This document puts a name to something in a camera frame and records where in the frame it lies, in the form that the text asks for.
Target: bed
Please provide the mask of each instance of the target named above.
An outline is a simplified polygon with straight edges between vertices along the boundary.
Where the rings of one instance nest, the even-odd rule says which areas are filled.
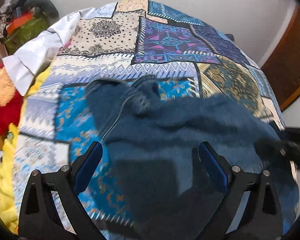
[[[57,171],[100,140],[84,94],[85,86],[96,78],[132,82],[153,74],[159,80],[161,100],[223,93],[263,122],[275,121],[284,129],[264,73],[228,36],[207,23],[150,0],[124,0],[79,15],[74,28],[69,27],[70,42],[62,43],[50,66],[34,85],[29,84],[19,126],[10,125],[3,146],[0,216],[11,231],[18,228],[30,172]],[[295,186],[290,194],[295,195]],[[73,231],[58,195],[53,197],[64,227]],[[133,227],[106,151],[79,199],[94,221]],[[290,211],[297,202],[290,204]],[[292,215],[285,230],[293,220]]]

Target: green bag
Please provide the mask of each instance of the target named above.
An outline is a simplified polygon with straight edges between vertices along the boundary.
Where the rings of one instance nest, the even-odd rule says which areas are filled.
[[[12,55],[27,41],[35,38],[40,32],[49,27],[47,18],[44,16],[38,18],[33,17],[25,24],[15,29],[12,34],[3,42],[6,45],[7,52]]]

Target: blue towel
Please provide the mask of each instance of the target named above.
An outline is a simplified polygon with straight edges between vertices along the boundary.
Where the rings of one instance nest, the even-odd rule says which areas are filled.
[[[195,239],[221,203],[224,195],[197,156],[202,141],[244,171],[268,169],[284,226],[293,223],[298,186],[289,163],[261,160],[253,146],[262,138],[279,138],[236,101],[217,95],[162,102],[152,75],[132,85],[97,79],[87,85],[86,95],[136,229],[144,238]]]

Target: orange fabric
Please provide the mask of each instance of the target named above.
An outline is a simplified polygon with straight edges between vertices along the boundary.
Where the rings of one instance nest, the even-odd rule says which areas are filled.
[[[32,14],[26,13],[21,17],[13,20],[13,22],[7,28],[7,33],[10,35],[16,28],[20,27],[21,25],[25,24],[27,21],[32,19]]]

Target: wooden furniture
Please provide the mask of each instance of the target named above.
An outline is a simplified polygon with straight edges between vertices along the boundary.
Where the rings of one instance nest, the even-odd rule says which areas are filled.
[[[300,7],[296,7],[285,34],[262,71],[281,110],[300,96]]]

